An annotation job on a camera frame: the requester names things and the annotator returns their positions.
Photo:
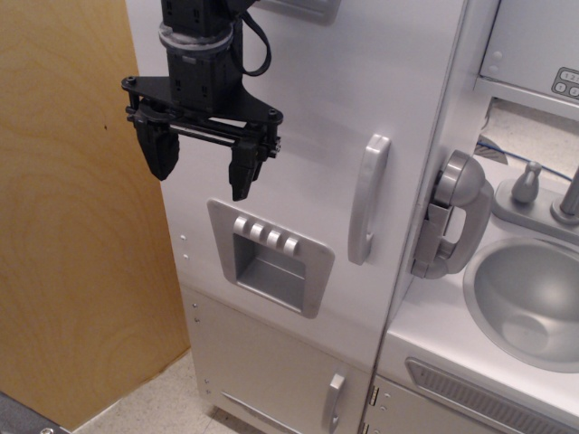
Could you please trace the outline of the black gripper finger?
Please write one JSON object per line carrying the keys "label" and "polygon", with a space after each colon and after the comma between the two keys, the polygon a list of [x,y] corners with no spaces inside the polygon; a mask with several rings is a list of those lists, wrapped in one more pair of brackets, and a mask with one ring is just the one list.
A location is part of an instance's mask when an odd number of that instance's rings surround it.
{"label": "black gripper finger", "polygon": [[252,182],[259,177],[261,165],[267,159],[267,148],[256,139],[244,137],[232,147],[229,164],[229,184],[235,202],[248,197]]}
{"label": "black gripper finger", "polygon": [[138,143],[151,174],[160,181],[168,178],[179,158],[178,134],[168,125],[136,124]]}

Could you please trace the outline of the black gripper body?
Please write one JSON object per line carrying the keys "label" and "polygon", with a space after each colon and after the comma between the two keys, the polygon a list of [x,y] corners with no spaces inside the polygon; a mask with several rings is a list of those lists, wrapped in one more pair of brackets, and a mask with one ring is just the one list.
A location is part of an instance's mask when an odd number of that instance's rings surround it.
{"label": "black gripper body", "polygon": [[129,96],[129,122],[222,146],[246,139],[257,144],[259,158],[277,156],[283,115],[243,87],[230,55],[202,60],[169,54],[167,60],[166,77],[129,76],[121,82]]}

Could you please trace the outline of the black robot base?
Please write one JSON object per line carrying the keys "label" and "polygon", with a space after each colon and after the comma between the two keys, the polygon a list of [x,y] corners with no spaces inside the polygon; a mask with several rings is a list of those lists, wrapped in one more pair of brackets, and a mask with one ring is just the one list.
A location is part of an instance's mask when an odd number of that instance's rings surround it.
{"label": "black robot base", "polygon": [[1,393],[1,432],[14,434],[70,434],[60,424]]}

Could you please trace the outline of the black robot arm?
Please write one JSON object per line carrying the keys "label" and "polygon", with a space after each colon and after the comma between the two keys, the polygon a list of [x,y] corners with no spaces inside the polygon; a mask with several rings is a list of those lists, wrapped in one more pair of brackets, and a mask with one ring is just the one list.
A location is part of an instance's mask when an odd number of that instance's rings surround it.
{"label": "black robot arm", "polygon": [[250,1],[165,1],[159,40],[166,48],[165,77],[128,76],[128,121],[150,172],[165,180],[176,166],[179,136],[199,138],[232,150],[229,183],[234,201],[247,198],[261,165],[280,150],[281,111],[253,97],[242,84],[271,65],[243,65],[243,29],[268,38],[249,15]]}

